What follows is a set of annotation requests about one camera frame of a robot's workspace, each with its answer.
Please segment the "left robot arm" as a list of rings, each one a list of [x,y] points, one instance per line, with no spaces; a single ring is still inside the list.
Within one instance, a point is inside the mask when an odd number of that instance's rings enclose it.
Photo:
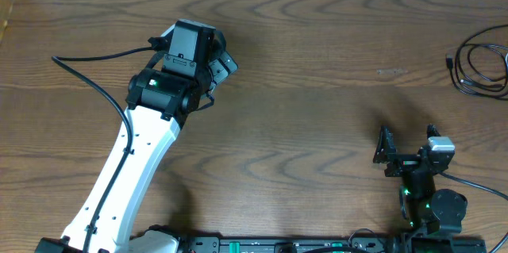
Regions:
[[[161,36],[149,39],[154,53],[134,75],[122,109],[95,82],[68,66],[53,62],[96,89],[119,113],[122,125],[114,147],[83,207],[59,239],[43,238],[38,252],[177,252],[181,240],[149,230],[131,237],[133,224],[161,159],[177,140],[188,116],[205,107],[213,92],[237,70],[221,31],[180,19]]]

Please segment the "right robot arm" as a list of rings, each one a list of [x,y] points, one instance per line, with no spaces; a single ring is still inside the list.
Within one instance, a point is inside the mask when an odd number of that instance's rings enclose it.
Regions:
[[[388,127],[380,128],[373,162],[384,164],[387,177],[402,179],[399,203],[412,230],[387,243],[388,252],[453,252],[453,236],[462,231],[467,198],[450,189],[438,190],[434,176],[448,169],[455,145],[428,125],[426,144],[415,154],[400,154]]]

